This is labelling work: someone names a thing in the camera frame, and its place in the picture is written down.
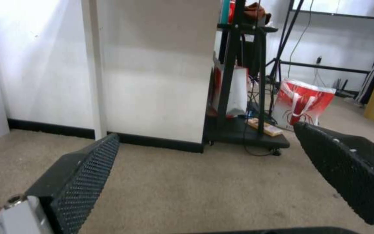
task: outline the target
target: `beige carpet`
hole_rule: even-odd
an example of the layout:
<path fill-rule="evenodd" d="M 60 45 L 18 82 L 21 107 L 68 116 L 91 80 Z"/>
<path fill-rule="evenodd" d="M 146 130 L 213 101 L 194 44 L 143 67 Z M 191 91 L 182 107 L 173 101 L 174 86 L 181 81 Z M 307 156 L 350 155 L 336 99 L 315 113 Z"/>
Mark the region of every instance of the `beige carpet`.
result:
<path fill-rule="evenodd" d="M 374 141 L 374 123 L 336 99 L 321 124 Z M 186 233 L 335 226 L 374 233 L 321 177 L 288 132 L 281 157 L 216 144 L 204 154 L 122 144 L 81 233 Z M 62 154 L 91 140 L 13 130 L 0 138 L 0 207 Z M 253 149 L 264 152 L 264 149 Z"/>

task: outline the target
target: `power outlet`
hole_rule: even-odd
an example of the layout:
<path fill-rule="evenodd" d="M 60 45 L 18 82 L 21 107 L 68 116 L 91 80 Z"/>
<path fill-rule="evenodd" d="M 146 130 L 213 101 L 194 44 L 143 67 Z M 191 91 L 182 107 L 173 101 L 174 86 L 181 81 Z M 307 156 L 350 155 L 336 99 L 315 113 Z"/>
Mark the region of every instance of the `power outlet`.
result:
<path fill-rule="evenodd" d="M 320 63 L 321 63 L 321 60 L 322 60 L 322 56 L 319 56 L 319 57 L 317 58 L 317 60 L 316 60 L 316 64 L 317 64 L 317 65 L 320 64 Z"/>

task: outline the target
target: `red bag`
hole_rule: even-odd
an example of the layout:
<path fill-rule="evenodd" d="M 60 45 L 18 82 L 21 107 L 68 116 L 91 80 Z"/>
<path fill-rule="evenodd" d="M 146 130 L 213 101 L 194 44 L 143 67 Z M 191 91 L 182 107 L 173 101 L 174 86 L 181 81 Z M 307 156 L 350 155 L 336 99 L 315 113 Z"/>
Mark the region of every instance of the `red bag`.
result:
<path fill-rule="evenodd" d="M 284 80 L 273 110 L 278 126 L 293 130 L 298 121 L 318 125 L 318 118 L 334 98 L 336 90 Z"/>

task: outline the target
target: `electrical cord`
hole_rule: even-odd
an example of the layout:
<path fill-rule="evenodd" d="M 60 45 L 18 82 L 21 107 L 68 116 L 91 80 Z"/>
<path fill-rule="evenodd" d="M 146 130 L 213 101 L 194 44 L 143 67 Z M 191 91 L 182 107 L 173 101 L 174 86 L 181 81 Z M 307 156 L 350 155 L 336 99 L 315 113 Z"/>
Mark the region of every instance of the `electrical cord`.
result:
<path fill-rule="evenodd" d="M 255 85 L 252 85 L 252 90 L 251 90 L 251 94 L 252 94 L 252 95 L 253 95 L 253 93 L 254 93 L 254 88 L 255 88 Z M 246 108 L 246 113 L 248 113 L 249 108 L 250 108 L 250 106 L 251 106 L 251 103 L 252 103 L 251 101 L 248 102 L 248 106 L 247 106 L 247 108 Z M 249 116 L 246 116 L 246 115 L 245 115 L 245 118 L 246 118 L 246 123 L 245 123 L 245 129 L 243 130 L 243 147 L 245 148 L 245 151 L 246 151 L 248 154 L 250 154 L 250 155 L 252 155 L 252 156 L 255 156 L 255 157 L 266 157 L 266 156 L 270 156 L 270 155 L 272 155 L 272 152 L 269 152 L 269 153 L 267 153 L 267 154 L 254 154 L 254 153 L 252 153 L 252 152 L 249 151 L 248 146 L 246 145 L 246 130 L 248 129 Z"/>
<path fill-rule="evenodd" d="M 256 13 L 256 27 L 258 27 L 258 17 L 259 17 L 259 8 L 261 6 L 261 0 L 259 0 L 259 3 L 258 3 L 258 9 L 257 9 L 257 13 Z M 250 93 L 250 95 L 248 95 L 248 98 L 249 98 L 249 101 L 248 101 L 248 105 L 246 107 L 246 113 L 245 113 L 245 118 L 246 118 L 246 123 L 245 123 L 245 129 L 243 130 L 243 147 L 245 148 L 245 151 L 252 155 L 252 156 L 255 156 L 255 157 L 266 157 L 266 156 L 270 156 L 272 155 L 273 153 L 272 152 L 269 152 L 267 154 L 254 154 L 252 152 L 249 151 L 248 149 L 248 146 L 246 145 L 246 130 L 248 129 L 248 122 L 249 122 L 249 110 L 250 110 L 250 107 L 251 107 L 251 104 L 252 104 L 252 100 L 255 101 L 255 103 L 257 103 L 256 101 L 256 97 L 259 95 L 259 92 L 255 94 L 254 92 L 254 89 L 255 89 L 255 84 L 256 84 L 256 79 L 255 77 L 252 77 L 251 75 L 249 75 L 249 77 L 251 78 L 251 82 L 252 82 L 252 90 L 251 92 L 248 92 L 248 94 Z"/>
<path fill-rule="evenodd" d="M 316 85 L 317 78 L 321 81 L 322 85 L 326 87 L 324 81 L 322 80 L 321 76 L 319 75 L 319 69 L 314 68 L 314 82 L 313 85 Z"/>
<path fill-rule="evenodd" d="M 295 47 L 294 49 L 292 50 L 291 54 L 290 54 L 290 63 L 292 62 L 292 55 L 294 55 L 294 52 L 295 50 L 297 49 L 298 45 L 300 44 L 300 41 L 301 39 L 303 38 L 305 32 L 307 31 L 307 29 L 309 28 L 310 24 L 311 24 L 311 13 L 312 13 L 312 9 L 313 9 L 313 3 L 314 3 L 314 0 L 311 0 L 311 5 L 310 5 L 310 18 L 308 20 L 308 24 L 307 26 L 305 27 L 303 33 L 301 34 L 300 38 L 298 39 L 297 41 L 297 44 L 295 44 Z M 291 71 L 291 64 L 289 65 L 288 67 L 288 79 L 290 78 L 290 71 Z"/>

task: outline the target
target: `black metal shelf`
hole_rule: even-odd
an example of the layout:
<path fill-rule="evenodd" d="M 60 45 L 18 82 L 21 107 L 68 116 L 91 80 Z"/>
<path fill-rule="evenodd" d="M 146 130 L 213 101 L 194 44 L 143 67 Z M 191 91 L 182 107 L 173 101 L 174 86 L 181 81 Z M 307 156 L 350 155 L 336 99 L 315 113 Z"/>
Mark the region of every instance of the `black metal shelf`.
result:
<path fill-rule="evenodd" d="M 297 20 L 297 17 L 300 12 L 310 13 L 310 11 L 301 10 L 301 7 L 303 6 L 304 0 L 299 0 L 297 9 L 294 9 L 294 1 L 291 0 L 289 2 L 287 14 L 285 17 L 285 24 L 282 28 L 282 35 L 281 40 L 279 42 L 278 47 L 278 53 L 275 58 L 273 58 L 269 63 L 266 64 L 266 66 L 274 63 L 272 70 L 269 74 L 269 77 L 272 80 L 276 80 L 276 76 L 279 76 L 279 83 L 276 83 L 276 88 L 279 88 L 279 84 L 282 81 L 282 75 L 281 75 L 281 65 L 292 65 L 292 66 L 300 66 L 300 67 L 308 67 L 308 68 L 318 68 L 318 69 L 325 69 L 325 70 L 332 70 L 332 71 L 342 71 L 342 72 L 353 72 L 353 73 L 359 73 L 359 74 L 368 74 L 369 71 L 364 70 L 357 70 L 357 69 L 351 69 L 351 68 L 337 68 L 337 67 L 331 67 L 331 66 L 322 66 L 322 65 L 315 65 L 315 64 L 307 64 L 307 63 L 300 63 L 300 62 L 285 62 L 281 60 L 282 53 L 285 49 L 285 46 L 287 44 L 287 41 L 289 39 L 289 36 L 291 34 L 291 31 L 294 27 L 295 21 Z M 288 21 L 290 19 L 290 13 L 294 12 L 294 16 L 291 19 L 290 25 L 288 26 Z M 311 13 L 314 14 L 322 14 L 322 15 L 336 15 L 336 16 L 343 16 L 343 17 L 356 17 L 356 18 L 365 18 L 365 19 L 374 19 L 374 17 L 369 16 L 358 16 L 358 15 L 343 15 L 343 14 L 332 14 L 332 13 L 326 13 L 326 12 L 314 12 L 311 11 Z M 269 108 L 269 113 L 272 112 L 273 105 Z"/>
<path fill-rule="evenodd" d="M 280 63 L 284 65 L 294 65 L 298 67 L 318 68 L 318 69 L 333 70 L 333 71 L 340 71 L 340 72 L 353 72 L 353 73 L 360 73 L 360 74 L 368 74 L 370 72 L 370 71 L 364 71 L 364 70 L 357 70 L 357 69 L 350 69 L 350 68 L 337 68 L 337 67 L 322 66 L 322 65 L 316 65 L 316 64 L 301 63 L 301 62 L 281 61 Z"/>
<path fill-rule="evenodd" d="M 310 13 L 309 10 L 300 10 L 301 13 Z M 320 11 L 312 11 L 312 14 L 317 15 L 332 15 L 332 16 L 342 16 L 342 17 L 350 17 L 350 18 L 360 18 L 360 19 L 370 19 L 374 20 L 374 16 L 362 16 L 362 15 L 347 15 L 347 14 L 338 14 L 338 13 L 328 13 L 328 12 L 320 12 Z"/>
<path fill-rule="evenodd" d="M 224 65 L 223 79 L 220 91 L 220 100 L 217 117 L 206 116 L 204 139 L 211 142 L 226 142 L 233 144 L 246 144 L 272 149 L 289 148 L 290 144 L 285 136 L 271 137 L 264 134 L 265 114 L 265 83 L 266 83 L 266 33 L 274 33 L 277 28 L 256 27 L 243 24 L 245 0 L 236 0 L 232 24 L 218 24 L 217 28 L 223 31 L 219 52 L 219 61 Z M 259 80 L 259 105 L 258 129 L 246 126 L 243 117 L 226 118 L 227 103 L 229 100 L 230 86 L 236 57 L 239 52 L 240 38 L 243 34 L 255 35 L 255 59 L 260 68 Z"/>
<path fill-rule="evenodd" d="M 217 24 L 217 29 L 221 31 L 230 31 L 233 28 L 232 24 Z M 260 30 L 262 30 L 265 33 L 275 33 L 278 31 L 278 28 L 272 28 L 272 27 L 258 27 Z M 256 27 L 255 25 L 248 25 L 243 24 L 241 26 L 241 33 L 248 34 L 248 35 L 255 35 Z"/>
<path fill-rule="evenodd" d="M 244 117 L 227 119 L 221 126 L 218 126 L 216 117 L 207 116 L 205 126 L 205 138 L 214 142 L 246 144 L 269 149 L 289 148 L 290 146 L 285 136 L 260 135 L 258 130 L 251 126 L 246 127 L 245 138 L 243 138 L 246 126 Z"/>

